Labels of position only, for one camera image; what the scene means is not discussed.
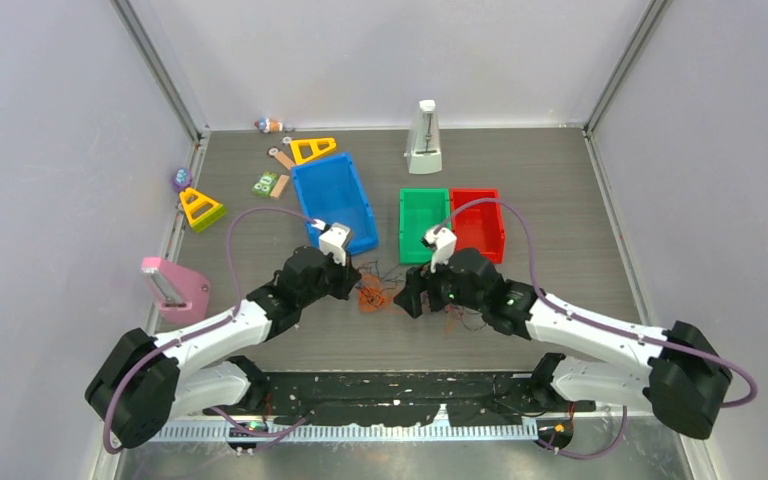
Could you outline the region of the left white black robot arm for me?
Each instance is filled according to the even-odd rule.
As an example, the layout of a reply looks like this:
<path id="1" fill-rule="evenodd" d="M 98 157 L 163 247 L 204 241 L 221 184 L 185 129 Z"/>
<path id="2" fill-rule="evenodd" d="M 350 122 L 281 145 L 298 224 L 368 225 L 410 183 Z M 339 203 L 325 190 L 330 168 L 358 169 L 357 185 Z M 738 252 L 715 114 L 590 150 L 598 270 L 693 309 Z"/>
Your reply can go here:
<path id="1" fill-rule="evenodd" d="M 265 377 L 236 351 L 295 327 L 304 309 L 327 296 L 347 299 L 359 279 L 349 253 L 303 246 L 272 280 L 220 314 L 158 335 L 125 332 L 84 393 L 103 422 L 105 450 L 136 448 L 168 421 L 210 407 L 258 412 Z"/>

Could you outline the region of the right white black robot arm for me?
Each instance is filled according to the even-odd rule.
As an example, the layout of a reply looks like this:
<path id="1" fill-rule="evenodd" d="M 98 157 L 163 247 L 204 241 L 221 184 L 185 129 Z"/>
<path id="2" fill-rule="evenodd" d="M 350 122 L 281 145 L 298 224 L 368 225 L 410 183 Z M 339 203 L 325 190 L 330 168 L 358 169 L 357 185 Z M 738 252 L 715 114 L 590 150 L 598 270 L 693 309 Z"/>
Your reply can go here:
<path id="1" fill-rule="evenodd" d="M 498 333 L 561 345 L 586 360 L 549 353 L 532 373 L 531 397 L 544 410 L 594 401 L 653 414 L 690 438 L 710 437 L 732 374 L 696 326 L 647 327 L 581 309 L 532 285 L 506 279 L 476 249 L 442 265 L 408 270 L 393 302 L 411 317 L 460 306 Z"/>

